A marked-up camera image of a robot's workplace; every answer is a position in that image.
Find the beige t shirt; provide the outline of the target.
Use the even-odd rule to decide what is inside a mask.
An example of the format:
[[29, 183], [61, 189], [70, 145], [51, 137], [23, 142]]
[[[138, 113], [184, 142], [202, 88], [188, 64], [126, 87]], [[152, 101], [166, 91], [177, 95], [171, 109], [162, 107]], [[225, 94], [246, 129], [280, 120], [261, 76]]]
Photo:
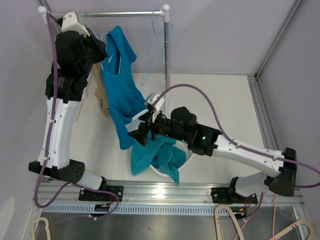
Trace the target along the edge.
[[87, 89], [95, 83], [94, 96], [97, 100], [100, 111], [106, 118], [111, 118], [110, 110], [109, 110], [109, 101], [107, 96], [107, 91], [104, 83], [104, 79], [102, 76], [101, 63], [96, 63], [93, 65], [91, 72], [88, 77], [88, 85]]

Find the teal t shirt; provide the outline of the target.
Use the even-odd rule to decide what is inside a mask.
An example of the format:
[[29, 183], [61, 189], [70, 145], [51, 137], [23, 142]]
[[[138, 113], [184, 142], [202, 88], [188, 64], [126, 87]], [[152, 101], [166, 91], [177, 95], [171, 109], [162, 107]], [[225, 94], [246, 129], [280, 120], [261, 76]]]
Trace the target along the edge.
[[179, 168], [187, 159], [185, 151], [176, 147], [177, 141], [169, 137], [159, 135], [155, 140], [151, 140], [149, 133], [147, 140], [146, 146], [137, 141], [132, 146], [130, 156], [132, 175], [138, 175], [153, 166], [178, 184], [180, 182]]

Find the blue t shirt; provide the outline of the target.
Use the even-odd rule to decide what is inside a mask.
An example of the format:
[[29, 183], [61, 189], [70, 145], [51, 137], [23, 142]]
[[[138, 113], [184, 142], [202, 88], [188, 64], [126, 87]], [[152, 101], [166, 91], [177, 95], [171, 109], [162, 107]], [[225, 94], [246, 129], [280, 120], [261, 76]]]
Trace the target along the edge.
[[107, 33], [106, 43], [108, 57], [102, 64], [102, 77], [119, 147], [121, 150], [127, 150], [135, 140], [128, 135], [126, 125], [145, 109], [145, 99], [136, 87], [131, 70], [137, 56], [118, 25]]

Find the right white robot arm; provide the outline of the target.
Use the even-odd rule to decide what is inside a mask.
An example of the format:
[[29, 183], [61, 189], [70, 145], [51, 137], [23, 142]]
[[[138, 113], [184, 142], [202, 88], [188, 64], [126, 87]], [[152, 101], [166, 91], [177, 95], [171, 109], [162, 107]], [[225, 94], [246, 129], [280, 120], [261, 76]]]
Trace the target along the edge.
[[165, 136], [184, 143], [196, 155], [233, 160], [259, 171], [232, 178], [228, 187], [212, 188], [214, 203], [243, 204], [246, 200], [257, 203], [254, 194], [266, 191], [283, 197], [295, 194], [297, 167], [292, 148], [270, 150], [227, 139], [220, 130], [198, 123], [186, 107], [174, 109], [170, 117], [161, 111], [154, 114], [145, 109], [125, 127], [129, 136], [143, 146], [158, 136]]

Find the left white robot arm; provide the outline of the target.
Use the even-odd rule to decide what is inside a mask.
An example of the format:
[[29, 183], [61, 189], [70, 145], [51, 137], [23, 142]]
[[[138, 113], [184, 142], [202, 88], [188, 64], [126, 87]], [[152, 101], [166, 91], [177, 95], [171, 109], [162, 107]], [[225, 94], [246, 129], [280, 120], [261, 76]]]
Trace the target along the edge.
[[97, 201], [107, 197], [103, 177], [70, 158], [70, 141], [76, 113], [94, 64], [107, 57], [106, 45], [92, 33], [75, 30], [59, 33], [54, 41], [54, 59], [46, 80], [47, 120], [42, 149], [30, 162], [30, 172], [90, 188]]

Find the metal clothes rack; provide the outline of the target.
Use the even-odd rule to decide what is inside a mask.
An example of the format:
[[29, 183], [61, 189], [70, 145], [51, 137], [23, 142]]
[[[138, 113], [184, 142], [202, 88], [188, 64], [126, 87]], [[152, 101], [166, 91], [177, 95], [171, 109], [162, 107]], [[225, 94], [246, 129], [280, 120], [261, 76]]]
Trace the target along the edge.
[[[38, 12], [47, 25], [46, 13], [51, 13], [51, 8], [46, 0], [37, 0], [39, 5]], [[83, 12], [80, 13], [82, 18], [107, 18], [107, 17], [151, 17], [153, 11], [127, 11], [127, 12]], [[51, 13], [55, 18], [61, 18], [63, 14]], [[171, 86], [171, 70], [170, 70], [170, 36], [172, 25], [170, 24], [170, 6], [164, 4], [160, 11], [156, 11], [154, 17], [162, 17], [163, 19], [163, 37], [164, 37], [164, 70], [165, 70], [165, 89]], [[164, 95], [164, 111], [170, 109], [171, 97], [169, 93]]]

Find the aluminium mounting rail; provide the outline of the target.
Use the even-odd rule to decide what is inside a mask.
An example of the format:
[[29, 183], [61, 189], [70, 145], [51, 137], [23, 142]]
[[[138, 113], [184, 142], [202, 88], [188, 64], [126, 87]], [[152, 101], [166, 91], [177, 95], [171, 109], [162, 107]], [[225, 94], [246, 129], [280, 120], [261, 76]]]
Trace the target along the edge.
[[115, 197], [70, 184], [50, 202], [62, 186], [63, 183], [56, 180], [40, 184], [38, 201], [42, 207], [38, 208], [38, 212], [210, 216], [219, 204], [227, 204], [232, 209], [247, 207], [251, 211], [261, 196], [260, 191], [256, 190], [248, 201], [231, 200], [227, 196], [227, 184], [110, 180], [107, 183], [108, 191]]

